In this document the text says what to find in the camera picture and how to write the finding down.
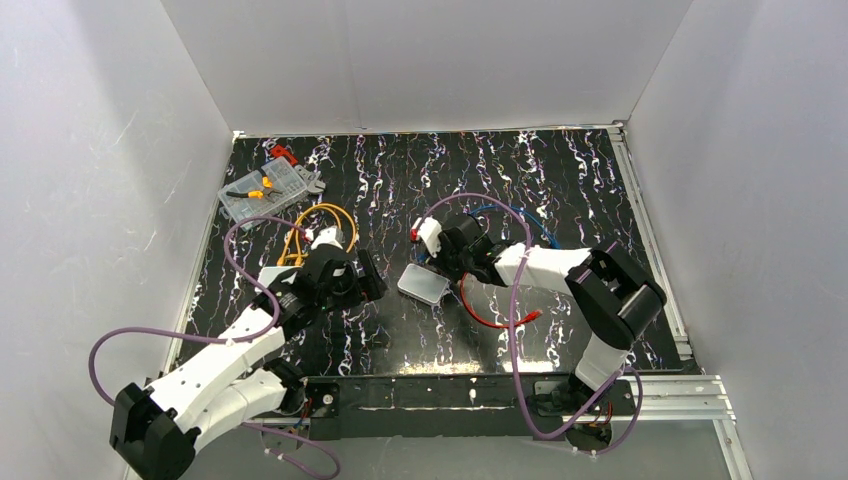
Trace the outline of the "white network switch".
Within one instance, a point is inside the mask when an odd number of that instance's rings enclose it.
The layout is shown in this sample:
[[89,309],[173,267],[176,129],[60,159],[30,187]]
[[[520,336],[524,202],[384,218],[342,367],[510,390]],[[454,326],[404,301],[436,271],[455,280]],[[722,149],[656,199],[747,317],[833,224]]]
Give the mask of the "white network switch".
[[265,288],[269,291],[276,292],[280,289],[281,285],[291,284],[299,270],[299,267],[294,266],[263,267],[258,276],[258,282],[261,284],[261,287],[256,287],[255,291],[259,293]]
[[430,306],[438,305],[450,280],[417,264],[408,264],[397,282],[400,293]]

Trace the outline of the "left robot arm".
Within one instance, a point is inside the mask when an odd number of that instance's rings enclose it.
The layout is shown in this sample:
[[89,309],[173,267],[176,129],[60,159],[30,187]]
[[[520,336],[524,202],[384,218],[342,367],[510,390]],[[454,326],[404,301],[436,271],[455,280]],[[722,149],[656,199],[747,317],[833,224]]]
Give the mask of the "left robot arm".
[[299,267],[265,267],[265,292],[215,341],[147,386],[115,397],[110,446],[141,479],[178,479],[213,440],[303,392],[303,373],[263,360],[334,311],[382,298],[372,254],[334,243],[316,247]]

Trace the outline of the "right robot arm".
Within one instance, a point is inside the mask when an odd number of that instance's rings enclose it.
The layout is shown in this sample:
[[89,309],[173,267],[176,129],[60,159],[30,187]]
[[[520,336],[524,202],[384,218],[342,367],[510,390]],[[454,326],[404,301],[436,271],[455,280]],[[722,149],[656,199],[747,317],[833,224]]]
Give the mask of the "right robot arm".
[[444,222],[428,217],[415,237],[432,265],[453,281],[471,275],[483,284],[570,295],[592,331],[572,382],[583,393],[597,391],[623,366],[667,303],[665,291],[616,241],[581,249],[526,247],[492,240],[468,214]]

